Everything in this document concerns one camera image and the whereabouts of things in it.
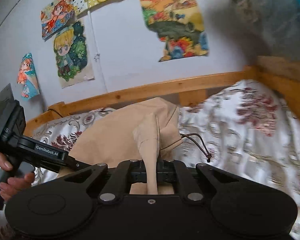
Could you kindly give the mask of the white floral satin bedspread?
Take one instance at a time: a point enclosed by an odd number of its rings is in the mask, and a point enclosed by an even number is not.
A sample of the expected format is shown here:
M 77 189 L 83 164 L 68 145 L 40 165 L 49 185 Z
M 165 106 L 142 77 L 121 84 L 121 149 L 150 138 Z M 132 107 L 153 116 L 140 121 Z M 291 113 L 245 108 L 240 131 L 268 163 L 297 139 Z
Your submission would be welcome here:
M 298 205 L 291 236 L 300 239 L 300 121 L 285 100 L 263 84 L 242 80 L 194 107 L 179 107 L 182 144 L 173 159 L 188 167 L 205 162 L 196 147 L 203 141 L 211 165 L 279 189 Z M 53 120 L 33 138 L 70 153 L 82 133 L 117 109 L 96 109 Z

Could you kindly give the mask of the clear bag of clothes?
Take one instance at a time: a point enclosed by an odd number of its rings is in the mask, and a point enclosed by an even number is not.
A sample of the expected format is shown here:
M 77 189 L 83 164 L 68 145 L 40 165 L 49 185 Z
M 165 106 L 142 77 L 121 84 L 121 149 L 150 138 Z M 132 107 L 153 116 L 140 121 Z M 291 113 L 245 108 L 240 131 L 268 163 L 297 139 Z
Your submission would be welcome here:
M 273 56 L 300 61 L 300 0 L 232 0 L 238 16 Z

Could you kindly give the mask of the white wall pipe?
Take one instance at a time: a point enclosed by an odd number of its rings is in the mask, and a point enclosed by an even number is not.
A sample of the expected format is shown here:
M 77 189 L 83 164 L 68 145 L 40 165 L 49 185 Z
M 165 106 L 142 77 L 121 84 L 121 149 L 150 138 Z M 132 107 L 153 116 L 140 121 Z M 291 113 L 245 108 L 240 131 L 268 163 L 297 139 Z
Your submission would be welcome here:
M 97 38 L 96 38 L 95 30 L 94 30 L 93 19 L 92 19 L 90 9 L 88 10 L 88 18 L 89 18 L 89 22 L 91 25 L 91 32 L 92 32 L 93 40 L 94 40 L 94 50 L 95 50 L 94 60 L 97 64 L 98 72 L 99 72 L 100 78 L 102 80 L 102 85 L 103 85 L 104 91 L 107 93 L 108 88 L 107 88 L 106 80 L 104 78 L 104 74 L 103 74 L 103 70 L 102 70 L 102 66 L 101 66 L 100 51 L 98 49 L 98 43 L 97 43 Z

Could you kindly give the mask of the tan hooded Champion jacket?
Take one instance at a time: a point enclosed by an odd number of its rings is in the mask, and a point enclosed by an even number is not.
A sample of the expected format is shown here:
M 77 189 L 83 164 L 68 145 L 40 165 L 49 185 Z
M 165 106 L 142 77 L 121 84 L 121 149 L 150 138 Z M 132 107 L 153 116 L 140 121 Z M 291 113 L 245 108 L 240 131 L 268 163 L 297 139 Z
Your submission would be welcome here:
M 172 150 L 182 144 L 180 108 L 153 98 L 117 109 L 95 121 L 79 136 L 70 156 L 83 163 L 117 167 L 125 160 L 143 160 L 146 183 L 132 186 L 132 194 L 173 194 L 168 183 L 157 181 L 157 159 L 172 160 Z

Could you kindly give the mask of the red haired anime poster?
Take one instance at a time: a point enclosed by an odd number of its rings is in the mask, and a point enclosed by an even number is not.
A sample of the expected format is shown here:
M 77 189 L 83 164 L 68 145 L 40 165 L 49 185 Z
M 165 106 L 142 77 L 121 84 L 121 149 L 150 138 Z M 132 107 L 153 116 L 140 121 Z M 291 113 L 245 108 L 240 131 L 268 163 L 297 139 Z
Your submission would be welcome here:
M 41 11 L 41 36 L 47 40 L 74 15 L 73 0 L 53 0 Z

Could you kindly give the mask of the blonde anime character poster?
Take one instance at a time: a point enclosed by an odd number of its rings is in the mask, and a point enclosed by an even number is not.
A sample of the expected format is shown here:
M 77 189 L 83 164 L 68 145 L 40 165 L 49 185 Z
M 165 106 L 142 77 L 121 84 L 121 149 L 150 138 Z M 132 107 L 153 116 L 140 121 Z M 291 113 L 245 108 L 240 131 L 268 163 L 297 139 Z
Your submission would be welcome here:
M 82 21 L 77 20 L 56 33 L 53 51 L 61 88 L 95 78 Z

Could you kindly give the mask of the orange haired anime poster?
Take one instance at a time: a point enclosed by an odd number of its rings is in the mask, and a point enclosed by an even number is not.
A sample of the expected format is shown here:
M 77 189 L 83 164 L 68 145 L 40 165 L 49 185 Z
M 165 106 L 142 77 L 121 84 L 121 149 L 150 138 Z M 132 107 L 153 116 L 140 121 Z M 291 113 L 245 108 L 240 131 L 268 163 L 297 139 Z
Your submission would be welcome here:
M 21 97 L 25 100 L 30 100 L 40 94 L 31 53 L 25 54 L 25 56 L 22 58 L 17 75 L 17 83 L 23 85 Z

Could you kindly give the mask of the wooden bed frame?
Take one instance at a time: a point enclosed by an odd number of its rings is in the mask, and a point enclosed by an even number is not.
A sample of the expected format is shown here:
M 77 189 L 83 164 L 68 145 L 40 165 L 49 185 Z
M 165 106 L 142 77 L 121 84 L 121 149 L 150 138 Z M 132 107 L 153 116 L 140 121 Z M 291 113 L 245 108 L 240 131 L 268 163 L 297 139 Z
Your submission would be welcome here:
M 41 125 L 63 116 L 119 103 L 141 102 L 157 96 L 178 94 L 179 103 L 182 106 L 195 106 L 206 100 L 209 96 L 208 92 L 212 89 L 229 87 L 243 79 L 256 80 L 280 93 L 290 110 L 300 120 L 300 61 L 291 61 L 277 56 L 259 56 L 256 66 L 245 66 L 240 72 L 169 80 L 114 91 L 75 102 L 56 103 L 49 106 L 46 112 L 27 122 L 25 135 L 31 136 Z

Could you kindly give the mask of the colourful landscape poster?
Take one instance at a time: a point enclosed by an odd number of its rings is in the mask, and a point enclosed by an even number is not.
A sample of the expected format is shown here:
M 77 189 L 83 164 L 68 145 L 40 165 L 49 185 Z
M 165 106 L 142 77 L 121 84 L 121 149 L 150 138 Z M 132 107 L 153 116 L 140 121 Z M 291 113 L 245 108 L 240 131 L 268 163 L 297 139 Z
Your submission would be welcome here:
M 164 43 L 160 62 L 207 56 L 209 46 L 196 0 L 139 0 L 146 27 Z

